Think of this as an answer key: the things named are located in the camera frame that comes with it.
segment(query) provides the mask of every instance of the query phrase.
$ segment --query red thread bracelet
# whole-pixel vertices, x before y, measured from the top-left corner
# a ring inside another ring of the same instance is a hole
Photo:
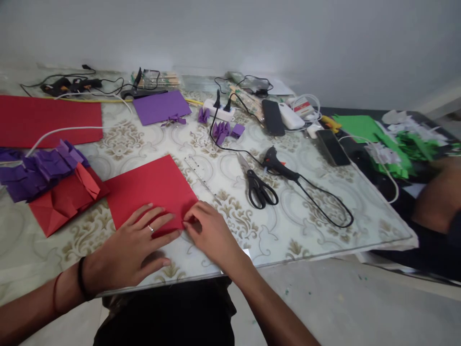
[[[53,287],[53,312],[55,315],[61,315],[61,313],[58,311],[56,308],[56,285],[58,284],[59,277],[61,276],[63,272],[60,272],[58,276],[56,276],[56,280],[54,281],[54,287]]]

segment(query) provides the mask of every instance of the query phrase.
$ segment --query scissor handle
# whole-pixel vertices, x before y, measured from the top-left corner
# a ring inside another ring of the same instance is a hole
[[[251,204],[256,209],[263,209],[266,206],[266,202],[270,205],[276,205],[279,202],[279,197],[275,193],[274,189],[271,188],[268,184],[263,182],[253,170],[248,170],[247,172],[248,181],[249,181],[249,189],[248,189],[248,197],[250,198]],[[269,196],[267,190],[272,194],[275,201]],[[255,193],[259,200],[259,204],[261,206],[256,205],[252,198],[252,192]]]

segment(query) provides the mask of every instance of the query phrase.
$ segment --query bracelet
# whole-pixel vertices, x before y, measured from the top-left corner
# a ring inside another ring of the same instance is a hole
[[[58,276],[56,276],[56,279],[54,280],[54,286],[53,286],[53,312],[55,315],[61,315],[61,313],[58,311],[56,308],[56,285],[58,284],[59,277],[61,276],[63,272],[60,272]]]
[[[85,258],[86,257],[80,258],[80,261],[78,262],[78,276],[77,276],[77,279],[78,279],[78,286],[80,287],[80,291],[82,291],[83,298],[86,301],[90,301],[90,300],[94,299],[95,296],[91,296],[91,295],[88,294],[88,291],[86,290],[85,284],[83,282],[82,271],[83,271],[83,262],[85,261]]]

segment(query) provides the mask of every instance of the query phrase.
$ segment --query patterned tablecloth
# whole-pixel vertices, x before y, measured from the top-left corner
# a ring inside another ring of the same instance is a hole
[[[42,71],[37,75],[37,82],[43,75],[51,73],[55,71]],[[8,77],[9,74],[0,71],[2,76],[2,94],[24,95],[17,82],[34,82],[30,77],[19,79],[18,73]],[[200,101],[214,97],[202,92],[183,94]],[[296,184],[281,177],[263,175],[261,168],[244,154],[255,172],[276,190],[280,199],[276,206],[267,206],[263,210],[253,208],[235,153],[212,145],[208,134],[211,120],[206,125],[198,123],[198,109],[191,109],[193,113],[186,116],[186,125],[164,127],[160,124],[142,126],[134,112],[134,118],[126,125],[104,130],[101,141],[77,147],[102,180],[171,155],[197,196],[218,209],[239,245],[249,249],[256,266],[418,245],[415,233],[356,166],[332,167],[320,155],[315,143],[304,138],[302,133],[270,137],[255,119],[237,111],[235,121],[243,124],[246,130],[240,139],[228,137],[224,147],[246,149],[261,159],[270,146],[275,146],[278,158],[286,162],[287,167],[338,195],[352,211],[355,222],[347,229],[331,225]],[[130,117],[126,106],[116,103],[102,104],[102,114],[104,126],[124,122]],[[184,162],[188,155],[206,167],[206,179],[218,192],[221,206],[213,201],[211,194]],[[336,222],[344,219],[344,212],[334,199],[307,184],[304,187],[332,219]],[[46,239],[29,207],[25,203],[13,203],[2,189],[0,304],[50,280],[101,246],[114,231],[107,201],[103,199]],[[171,258],[171,265],[147,277],[135,289],[220,275],[220,269],[193,245],[186,232],[163,250]]]

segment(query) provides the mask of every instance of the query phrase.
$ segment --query hot glue gun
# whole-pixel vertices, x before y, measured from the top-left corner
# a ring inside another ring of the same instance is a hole
[[[274,170],[285,178],[295,182],[297,182],[300,177],[299,173],[289,170],[277,159],[277,151],[275,150],[275,147],[270,147],[267,150],[263,161],[263,167],[267,167],[268,170]]]

